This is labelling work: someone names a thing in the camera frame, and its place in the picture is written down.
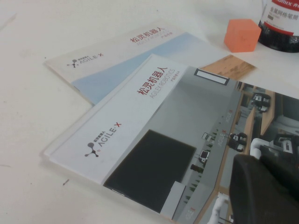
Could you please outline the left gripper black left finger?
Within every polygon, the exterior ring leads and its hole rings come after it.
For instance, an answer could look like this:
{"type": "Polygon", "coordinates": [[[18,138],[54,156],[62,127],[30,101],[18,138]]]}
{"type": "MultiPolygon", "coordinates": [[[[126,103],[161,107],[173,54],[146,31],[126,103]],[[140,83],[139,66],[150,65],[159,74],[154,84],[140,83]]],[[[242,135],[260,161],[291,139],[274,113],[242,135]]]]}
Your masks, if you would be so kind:
{"type": "Polygon", "coordinates": [[[299,203],[254,156],[234,157],[229,197],[235,224],[299,222],[299,203]]]}

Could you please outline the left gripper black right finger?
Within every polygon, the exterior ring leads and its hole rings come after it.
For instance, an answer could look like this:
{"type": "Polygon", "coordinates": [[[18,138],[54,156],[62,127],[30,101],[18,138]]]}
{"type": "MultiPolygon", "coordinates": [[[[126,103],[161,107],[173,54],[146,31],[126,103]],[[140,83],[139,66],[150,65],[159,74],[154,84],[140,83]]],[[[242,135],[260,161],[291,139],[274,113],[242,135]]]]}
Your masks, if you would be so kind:
{"type": "Polygon", "coordinates": [[[273,177],[288,190],[289,195],[299,202],[299,172],[294,164],[289,163],[282,156],[279,157],[272,154],[261,155],[259,160],[273,177]]]}

